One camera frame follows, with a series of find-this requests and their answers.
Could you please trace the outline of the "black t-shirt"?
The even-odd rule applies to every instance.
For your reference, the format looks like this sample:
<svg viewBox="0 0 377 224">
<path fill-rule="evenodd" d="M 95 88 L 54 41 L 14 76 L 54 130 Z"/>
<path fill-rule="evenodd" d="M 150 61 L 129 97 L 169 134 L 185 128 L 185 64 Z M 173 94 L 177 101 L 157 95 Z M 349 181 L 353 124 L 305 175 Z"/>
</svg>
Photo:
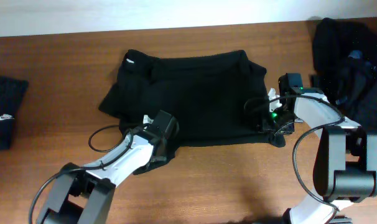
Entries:
<svg viewBox="0 0 377 224">
<path fill-rule="evenodd" d="M 100 111 L 119 119 L 122 131 L 159 111 L 175 117 L 179 132 L 167 142 L 166 159 L 183 146 L 268 143 L 284 147 L 270 120 L 264 84 L 267 70 L 244 50 L 190 58 L 157 58 L 128 50 L 117 81 Z"/>
</svg>

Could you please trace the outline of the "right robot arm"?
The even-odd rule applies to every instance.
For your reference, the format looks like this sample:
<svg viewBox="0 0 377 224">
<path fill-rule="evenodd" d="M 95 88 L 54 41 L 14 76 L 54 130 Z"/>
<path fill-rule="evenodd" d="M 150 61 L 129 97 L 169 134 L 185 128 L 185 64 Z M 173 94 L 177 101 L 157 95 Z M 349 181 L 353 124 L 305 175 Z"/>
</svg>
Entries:
<svg viewBox="0 0 377 224">
<path fill-rule="evenodd" d="M 377 196 L 377 132 L 346 117 L 320 84 L 304 87 L 300 74 L 287 73 L 279 78 L 279 94 L 271 93 L 258 99 L 256 106 L 247 103 L 244 108 L 248 114 L 268 114 L 273 134 L 284 134 L 297 120 L 309 126 L 292 149 L 294 173 L 306 196 L 288 208 L 279 223 L 350 223 L 338 213 Z M 319 144 L 310 189 L 300 176 L 297 151 L 312 133 Z"/>
</svg>

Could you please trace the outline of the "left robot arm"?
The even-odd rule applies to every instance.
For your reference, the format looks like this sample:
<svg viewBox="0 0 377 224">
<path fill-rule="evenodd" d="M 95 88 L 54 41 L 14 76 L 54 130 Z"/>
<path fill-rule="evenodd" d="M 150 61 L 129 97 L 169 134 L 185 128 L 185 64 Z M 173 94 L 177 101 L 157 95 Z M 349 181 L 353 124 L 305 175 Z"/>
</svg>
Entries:
<svg viewBox="0 0 377 224">
<path fill-rule="evenodd" d="M 52 189 L 37 218 L 29 223 L 105 223 L 118 185 L 134 172 L 167 163 L 169 139 L 179 131 L 175 117 L 159 111 L 154 119 L 128 129 L 124 139 L 96 161 L 64 165 L 41 188 Z"/>
</svg>

